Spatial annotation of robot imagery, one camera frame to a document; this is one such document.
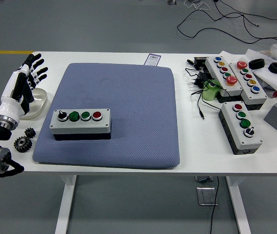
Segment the green container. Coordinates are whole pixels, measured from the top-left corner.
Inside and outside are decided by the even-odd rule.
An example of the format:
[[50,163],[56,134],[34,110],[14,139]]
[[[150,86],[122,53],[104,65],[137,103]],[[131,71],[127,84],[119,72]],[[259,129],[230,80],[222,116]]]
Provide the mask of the green container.
[[221,84],[217,80],[209,80],[204,83],[202,98],[206,101],[213,101],[220,90]]

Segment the blue button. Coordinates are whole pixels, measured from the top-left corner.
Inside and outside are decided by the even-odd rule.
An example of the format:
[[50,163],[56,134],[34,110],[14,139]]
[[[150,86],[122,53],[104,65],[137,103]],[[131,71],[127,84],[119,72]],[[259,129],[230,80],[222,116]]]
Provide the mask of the blue button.
[[222,60],[221,57],[215,57],[214,58],[214,62],[216,62],[216,63],[220,62],[221,60]]
[[251,91],[252,91],[252,93],[254,93],[254,94],[258,94],[259,91],[260,91],[260,88],[258,88],[257,86],[253,86],[253,87],[251,88]]

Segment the table leg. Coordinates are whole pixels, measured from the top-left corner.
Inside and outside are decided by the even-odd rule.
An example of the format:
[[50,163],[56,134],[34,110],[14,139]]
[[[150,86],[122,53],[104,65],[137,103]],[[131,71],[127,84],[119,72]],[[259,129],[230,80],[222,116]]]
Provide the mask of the table leg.
[[71,203],[74,197],[76,175],[61,175],[60,177],[65,182],[65,188],[59,209],[55,234],[66,234],[70,217]]
[[236,220],[240,234],[251,234],[250,226],[247,221],[243,201],[241,198],[239,184],[244,181],[245,177],[227,176],[228,189],[231,196],[232,205],[235,211]]

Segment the yellow line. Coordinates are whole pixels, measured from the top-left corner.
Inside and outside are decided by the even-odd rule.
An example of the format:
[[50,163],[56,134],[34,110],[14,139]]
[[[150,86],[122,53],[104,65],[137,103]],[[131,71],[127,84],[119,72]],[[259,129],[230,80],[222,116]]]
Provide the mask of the yellow line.
[[0,54],[9,54],[9,55],[25,55],[31,54],[34,51],[23,51],[23,50],[0,50]]

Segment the floor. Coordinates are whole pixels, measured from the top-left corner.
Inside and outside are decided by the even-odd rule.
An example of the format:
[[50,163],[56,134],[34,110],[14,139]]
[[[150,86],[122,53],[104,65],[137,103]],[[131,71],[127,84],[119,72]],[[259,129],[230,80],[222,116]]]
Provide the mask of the floor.
[[[220,17],[214,2],[206,0],[214,19]],[[273,0],[223,0],[240,11],[277,19]],[[217,3],[225,14],[232,10]],[[193,11],[177,0],[64,1],[5,0],[0,3],[0,95],[11,75],[26,58],[20,51],[87,51],[141,53],[210,53],[225,50],[244,54],[247,49],[267,51],[277,41],[247,44],[207,29],[194,39],[177,30]],[[260,27],[250,26],[256,37],[277,37],[277,21],[249,16]],[[213,22],[195,12],[182,25],[187,35],[217,27],[246,41],[254,39],[243,29],[243,20]],[[210,232],[213,207],[198,205],[193,176],[79,176],[68,233],[201,233]],[[0,179],[0,233],[54,233],[63,191],[57,175],[20,174]],[[240,192],[253,234],[277,234],[277,177],[248,177]],[[220,177],[219,205],[213,232],[239,233],[224,177]]]

